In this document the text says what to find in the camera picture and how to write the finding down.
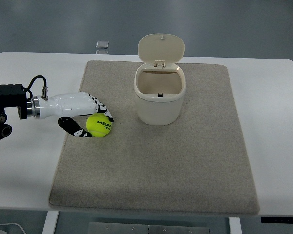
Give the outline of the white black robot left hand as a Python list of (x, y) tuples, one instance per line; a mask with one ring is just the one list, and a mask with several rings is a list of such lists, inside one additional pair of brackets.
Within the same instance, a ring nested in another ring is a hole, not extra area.
[(41, 105), (41, 113), (35, 118), (45, 119), (49, 116), (57, 116), (58, 125), (76, 137), (93, 137), (93, 135), (87, 129), (83, 129), (73, 117), (89, 117), (99, 113), (107, 116), (112, 123), (114, 122), (108, 108), (96, 97), (86, 92), (55, 95), (49, 97), (48, 100), (41, 99), (41, 96), (37, 97)]

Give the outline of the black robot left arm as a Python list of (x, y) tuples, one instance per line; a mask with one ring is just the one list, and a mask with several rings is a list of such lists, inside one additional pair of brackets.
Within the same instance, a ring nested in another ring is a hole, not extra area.
[(16, 107), (19, 119), (40, 116), (39, 98), (31, 91), (34, 82), (39, 78), (43, 80), (41, 99), (48, 100), (47, 80), (43, 75), (33, 77), (27, 87), (22, 84), (0, 85), (0, 140), (9, 136), (13, 130), (12, 126), (6, 124), (8, 119), (5, 113), (6, 108)]

